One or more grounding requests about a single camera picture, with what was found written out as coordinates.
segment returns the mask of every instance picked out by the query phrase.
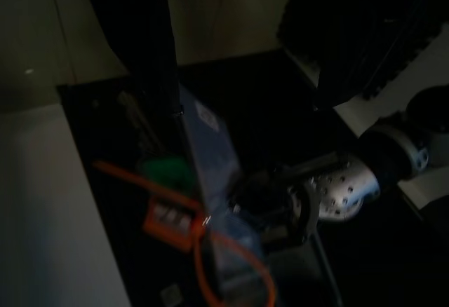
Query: orange cable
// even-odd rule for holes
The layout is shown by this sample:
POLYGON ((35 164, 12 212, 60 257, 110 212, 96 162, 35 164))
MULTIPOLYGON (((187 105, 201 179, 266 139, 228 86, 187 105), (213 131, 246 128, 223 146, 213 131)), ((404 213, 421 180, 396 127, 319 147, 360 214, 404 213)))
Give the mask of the orange cable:
MULTIPOLYGON (((149 181, 144 177, 133 174, 132 172, 124 170, 115 165, 112 165, 111 163, 107 163, 104 161, 95 161, 93 163, 93 166, 109 175, 115 176, 119 179, 136 184, 147 190, 150 190, 161 197, 167 198, 174 202, 181 203, 197 211, 202 211, 201 205, 199 205, 199 203, 197 203, 195 200, 186 198, 177 191, 167 189, 164 186, 160 186, 159 184, 149 181)), ((202 226, 195 226, 192 231, 194 236, 194 263, 196 269, 196 277, 198 279, 201 292, 208 305, 210 307, 225 307, 225 304, 217 298, 215 293, 210 288, 208 281, 206 279, 206 274, 204 273, 203 262, 201 260, 201 238, 203 236, 203 231, 204 227, 202 226)), ((276 300, 276 288, 274 286, 272 277, 270 276, 269 271, 264 266, 264 264, 259 259, 257 259, 257 257, 252 252, 250 252, 249 250, 247 250, 246 248, 244 248, 231 238, 228 238, 219 233, 212 232, 210 234, 210 239, 218 243, 221 243, 222 245, 235 251, 261 275, 268 290, 268 302, 266 306, 274 307, 274 303, 276 300)))

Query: green object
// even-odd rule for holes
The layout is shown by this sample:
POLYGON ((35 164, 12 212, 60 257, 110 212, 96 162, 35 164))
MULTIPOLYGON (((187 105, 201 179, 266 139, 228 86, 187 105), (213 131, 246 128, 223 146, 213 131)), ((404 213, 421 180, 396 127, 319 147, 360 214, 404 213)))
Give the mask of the green object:
POLYGON ((142 164, 142 173, 147 179, 185 195, 190 195, 195 185, 195 176, 183 158, 145 161, 142 164))

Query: tiled floor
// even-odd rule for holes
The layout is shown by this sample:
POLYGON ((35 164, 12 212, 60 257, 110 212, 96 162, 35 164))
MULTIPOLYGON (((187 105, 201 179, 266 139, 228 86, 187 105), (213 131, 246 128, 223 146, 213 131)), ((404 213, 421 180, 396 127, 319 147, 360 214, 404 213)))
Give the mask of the tiled floor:
MULTIPOLYGON (((286 0, 168 2, 179 65, 279 47, 286 0)), ((55 102, 56 85, 127 73, 89 0, 1 0, 0 16, 0 110, 55 102)))

